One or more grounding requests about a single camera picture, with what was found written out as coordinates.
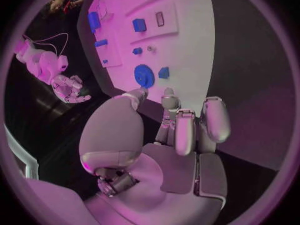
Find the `blue button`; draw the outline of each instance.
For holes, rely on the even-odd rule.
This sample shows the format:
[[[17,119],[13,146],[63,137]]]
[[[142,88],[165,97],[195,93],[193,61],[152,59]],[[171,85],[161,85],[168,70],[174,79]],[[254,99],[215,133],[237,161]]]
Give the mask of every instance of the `blue button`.
[[[143,49],[141,47],[137,47],[137,48],[133,49],[132,53],[135,55],[142,54]]]
[[[162,67],[158,72],[158,77],[160,79],[167,79],[168,77],[170,77],[169,67]]]
[[[144,32],[147,30],[145,19],[137,18],[132,21],[135,32]]]
[[[107,45],[107,44],[108,44],[108,40],[103,39],[103,40],[100,40],[100,41],[96,41],[95,42],[95,47],[100,47],[100,46]]]
[[[150,67],[147,65],[141,64],[135,67],[134,77],[136,82],[143,88],[150,88],[153,86],[155,77],[154,73]]]
[[[88,18],[90,30],[94,34],[96,29],[101,28],[101,23],[99,21],[98,13],[92,11],[88,14],[87,18]]]

